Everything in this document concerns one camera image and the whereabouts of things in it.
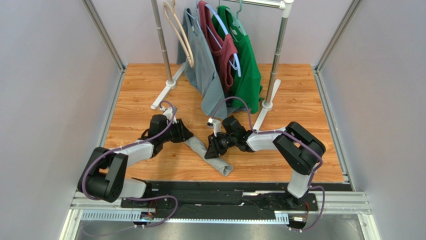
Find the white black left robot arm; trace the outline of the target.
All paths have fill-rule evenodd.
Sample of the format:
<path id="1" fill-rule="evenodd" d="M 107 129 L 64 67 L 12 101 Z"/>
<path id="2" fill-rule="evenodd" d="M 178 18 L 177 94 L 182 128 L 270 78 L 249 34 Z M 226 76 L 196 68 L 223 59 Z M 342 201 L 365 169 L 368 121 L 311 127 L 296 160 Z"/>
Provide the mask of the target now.
<path id="1" fill-rule="evenodd" d="M 148 183 L 126 178 L 127 168 L 158 155 L 164 143 L 182 143 L 193 135 L 180 118 L 156 114 L 151 118 L 149 128 L 136 142 L 114 149 L 96 147 L 78 181 L 77 189 L 89 199 L 109 203 L 118 198 L 140 199 Z"/>

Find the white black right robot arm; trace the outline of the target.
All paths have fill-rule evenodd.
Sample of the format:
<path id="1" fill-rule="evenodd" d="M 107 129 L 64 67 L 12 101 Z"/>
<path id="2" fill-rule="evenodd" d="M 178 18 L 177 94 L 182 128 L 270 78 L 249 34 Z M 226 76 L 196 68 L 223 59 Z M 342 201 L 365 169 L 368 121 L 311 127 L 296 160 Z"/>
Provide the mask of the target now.
<path id="1" fill-rule="evenodd" d="M 208 136 L 206 159 L 223 156 L 233 147 L 247 153 L 278 151 L 292 168 L 286 191 L 296 200 L 309 192 L 326 152 L 325 145 L 295 121 L 280 129 L 255 131 L 245 129 L 234 116 L 229 116 L 223 121 L 210 118 L 207 126 L 213 133 Z"/>

